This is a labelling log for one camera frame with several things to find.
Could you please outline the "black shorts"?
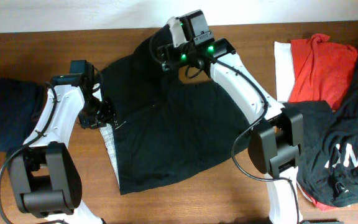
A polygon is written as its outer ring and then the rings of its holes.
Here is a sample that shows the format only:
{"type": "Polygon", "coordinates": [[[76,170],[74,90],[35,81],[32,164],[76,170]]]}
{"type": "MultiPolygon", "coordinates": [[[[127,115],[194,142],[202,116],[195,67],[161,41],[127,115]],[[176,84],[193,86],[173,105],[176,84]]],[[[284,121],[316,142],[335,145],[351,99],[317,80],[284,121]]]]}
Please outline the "black shorts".
{"type": "Polygon", "coordinates": [[[102,71],[114,108],[103,138],[123,195],[193,177],[228,160],[234,141],[240,150],[249,143],[249,123],[223,88],[184,84],[152,58],[150,48],[171,41],[162,28],[102,71]]]}

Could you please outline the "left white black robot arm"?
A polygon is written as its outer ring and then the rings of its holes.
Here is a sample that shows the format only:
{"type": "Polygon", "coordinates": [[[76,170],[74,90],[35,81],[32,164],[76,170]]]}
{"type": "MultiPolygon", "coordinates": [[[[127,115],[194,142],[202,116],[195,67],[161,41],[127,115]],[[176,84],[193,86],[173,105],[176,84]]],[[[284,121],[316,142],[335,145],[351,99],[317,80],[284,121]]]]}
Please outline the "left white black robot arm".
{"type": "Polygon", "coordinates": [[[114,117],[103,96],[103,76],[87,60],[73,60],[66,75],[46,84],[47,102],[23,145],[8,154],[8,171],[18,210],[42,223],[104,223],[82,199],[82,183],[68,151],[75,123],[105,127],[114,117]]]}

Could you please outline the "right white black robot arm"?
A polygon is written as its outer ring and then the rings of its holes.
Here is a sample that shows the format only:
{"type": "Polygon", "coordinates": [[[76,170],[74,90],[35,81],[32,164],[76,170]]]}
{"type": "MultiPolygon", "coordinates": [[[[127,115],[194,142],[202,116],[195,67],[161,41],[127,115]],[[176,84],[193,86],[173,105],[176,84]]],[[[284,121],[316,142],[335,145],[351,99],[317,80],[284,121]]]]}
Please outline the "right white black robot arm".
{"type": "Polygon", "coordinates": [[[262,88],[225,38],[215,39],[202,10],[173,16],[165,24],[172,41],[150,46],[163,70],[195,67],[223,88],[242,111],[249,127],[247,147],[254,167],[263,175],[270,201],[271,223],[301,223],[296,177],[303,147],[303,117],[262,88]]]}

